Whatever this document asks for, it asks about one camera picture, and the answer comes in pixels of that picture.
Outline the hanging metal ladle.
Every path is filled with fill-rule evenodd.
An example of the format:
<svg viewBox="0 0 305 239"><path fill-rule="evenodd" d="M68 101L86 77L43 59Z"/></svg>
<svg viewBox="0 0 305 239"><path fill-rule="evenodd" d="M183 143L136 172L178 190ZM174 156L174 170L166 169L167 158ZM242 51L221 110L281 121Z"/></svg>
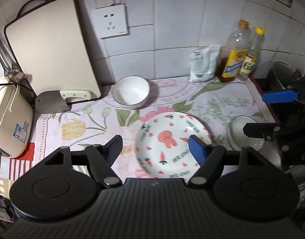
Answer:
<svg viewBox="0 0 305 239"><path fill-rule="evenodd" d="M0 39L0 64L4 69L4 76L13 83L21 83L26 75L20 70L18 64L13 60L6 47Z"/></svg>

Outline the yellow label cooking wine bottle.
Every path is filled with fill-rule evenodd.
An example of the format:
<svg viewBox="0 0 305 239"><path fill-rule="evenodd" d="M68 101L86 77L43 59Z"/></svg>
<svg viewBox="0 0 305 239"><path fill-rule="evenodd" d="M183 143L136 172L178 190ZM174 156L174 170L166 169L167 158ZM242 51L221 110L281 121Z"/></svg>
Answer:
<svg viewBox="0 0 305 239"><path fill-rule="evenodd" d="M221 83L229 83L235 80L236 75L244 61L247 44L250 38L249 23L239 20L222 49L220 60L216 69L216 76Z"/></svg>

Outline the clear vinegar bottle yellow cap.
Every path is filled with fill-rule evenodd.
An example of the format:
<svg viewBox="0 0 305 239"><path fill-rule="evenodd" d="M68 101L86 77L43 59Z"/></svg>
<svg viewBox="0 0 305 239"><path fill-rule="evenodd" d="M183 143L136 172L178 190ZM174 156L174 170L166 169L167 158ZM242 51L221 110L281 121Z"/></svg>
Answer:
<svg viewBox="0 0 305 239"><path fill-rule="evenodd" d="M255 27L255 33L249 41L243 64L241 65L236 76L238 80L246 80L252 73L261 51L264 40L264 32L265 30L262 27Z"/></svg>

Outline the red striped cloth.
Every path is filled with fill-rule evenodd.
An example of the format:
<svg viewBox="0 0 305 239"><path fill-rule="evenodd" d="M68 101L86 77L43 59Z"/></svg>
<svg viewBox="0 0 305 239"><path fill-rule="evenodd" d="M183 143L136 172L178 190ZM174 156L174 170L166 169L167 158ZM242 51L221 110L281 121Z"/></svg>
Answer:
<svg viewBox="0 0 305 239"><path fill-rule="evenodd" d="M17 180L26 171L32 168L35 145L29 142L24 152L17 158L1 158L0 179Z"/></svg>

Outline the white wall socket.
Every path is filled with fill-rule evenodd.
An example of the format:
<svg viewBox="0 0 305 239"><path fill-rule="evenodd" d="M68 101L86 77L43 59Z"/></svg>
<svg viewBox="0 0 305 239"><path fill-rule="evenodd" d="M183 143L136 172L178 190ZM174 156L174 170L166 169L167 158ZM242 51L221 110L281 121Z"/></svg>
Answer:
<svg viewBox="0 0 305 239"><path fill-rule="evenodd" d="M92 12L92 19L98 38L103 39L128 34L124 4L95 9Z"/></svg>

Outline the cream cutting board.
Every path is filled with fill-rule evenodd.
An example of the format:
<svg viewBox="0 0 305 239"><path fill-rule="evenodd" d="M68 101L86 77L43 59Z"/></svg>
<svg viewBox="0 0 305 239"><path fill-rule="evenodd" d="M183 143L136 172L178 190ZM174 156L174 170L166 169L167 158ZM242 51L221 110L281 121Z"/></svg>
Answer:
<svg viewBox="0 0 305 239"><path fill-rule="evenodd" d="M78 0L50 0L4 28L12 55L36 95L53 90L89 91L101 96L93 72Z"/></svg>

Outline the pink bunny lovely bear plate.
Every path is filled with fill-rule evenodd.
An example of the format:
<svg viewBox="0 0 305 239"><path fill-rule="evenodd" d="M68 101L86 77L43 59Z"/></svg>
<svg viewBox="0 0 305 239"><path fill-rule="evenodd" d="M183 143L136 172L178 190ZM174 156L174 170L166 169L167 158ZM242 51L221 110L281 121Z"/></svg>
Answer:
<svg viewBox="0 0 305 239"><path fill-rule="evenodd" d="M142 170L157 179L188 181L199 168L189 151L191 135L206 144L212 143L206 127L189 114L166 112L149 119L139 129L135 142L135 154Z"/></svg>

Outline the white ribbed bowl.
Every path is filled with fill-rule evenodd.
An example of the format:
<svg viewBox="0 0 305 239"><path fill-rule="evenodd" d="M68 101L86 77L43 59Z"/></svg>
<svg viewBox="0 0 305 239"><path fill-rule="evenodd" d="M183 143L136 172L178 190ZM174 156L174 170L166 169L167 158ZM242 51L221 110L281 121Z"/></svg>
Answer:
<svg viewBox="0 0 305 239"><path fill-rule="evenodd" d="M150 84L142 77L131 75L116 82L112 88L112 97L126 109L139 109L148 100Z"/></svg>
<svg viewBox="0 0 305 239"><path fill-rule="evenodd" d="M227 130L228 143L235 151L240 151L243 146L260 151L264 147L264 139L247 137L243 132L243 127L247 123L257 122L248 116L236 116L232 119Z"/></svg>

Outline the white plastic seasoning bag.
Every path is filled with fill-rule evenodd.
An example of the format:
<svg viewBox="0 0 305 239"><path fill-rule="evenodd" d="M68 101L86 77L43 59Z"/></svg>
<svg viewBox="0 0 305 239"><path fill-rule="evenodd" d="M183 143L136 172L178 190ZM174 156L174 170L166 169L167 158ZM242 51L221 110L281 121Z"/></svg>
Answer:
<svg viewBox="0 0 305 239"><path fill-rule="evenodd" d="M220 45L215 44L189 54L189 82L200 83L214 79L220 51Z"/></svg>

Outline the black wok with lid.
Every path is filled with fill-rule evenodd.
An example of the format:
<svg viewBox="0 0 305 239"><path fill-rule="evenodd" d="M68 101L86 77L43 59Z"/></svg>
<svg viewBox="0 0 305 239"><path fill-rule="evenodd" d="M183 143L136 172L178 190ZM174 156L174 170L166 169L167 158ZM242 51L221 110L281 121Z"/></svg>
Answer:
<svg viewBox="0 0 305 239"><path fill-rule="evenodd" d="M267 82L272 91L284 90L302 75L283 62L274 62L268 72Z"/></svg>

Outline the floral table cloth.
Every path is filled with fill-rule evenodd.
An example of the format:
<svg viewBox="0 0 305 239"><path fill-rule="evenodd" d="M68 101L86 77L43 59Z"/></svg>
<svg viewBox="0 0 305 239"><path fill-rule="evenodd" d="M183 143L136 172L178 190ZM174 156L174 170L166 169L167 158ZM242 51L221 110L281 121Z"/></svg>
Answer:
<svg viewBox="0 0 305 239"><path fill-rule="evenodd" d="M234 117L248 116L261 123L276 121L252 79L225 84L218 80L191 83L187 77L178 77L153 80L150 87L149 100L141 109L123 108L112 97L112 88L107 86L103 99L75 104L66 113L39 117L33 162L39 163L62 146L79 151L90 145L103 145L120 135L123 149L113 170L122 180L151 178L137 161L135 142L141 126L160 113L180 112L193 116L208 130L211 144L226 148L230 147L227 129Z"/></svg>

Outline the white rice cooker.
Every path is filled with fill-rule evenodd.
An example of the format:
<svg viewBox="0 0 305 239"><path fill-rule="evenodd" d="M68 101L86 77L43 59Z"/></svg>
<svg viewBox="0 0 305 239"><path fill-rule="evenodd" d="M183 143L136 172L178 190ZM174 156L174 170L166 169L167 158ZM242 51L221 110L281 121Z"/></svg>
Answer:
<svg viewBox="0 0 305 239"><path fill-rule="evenodd" d="M28 144L33 109L21 94L21 87L0 78L0 156L19 157Z"/></svg>

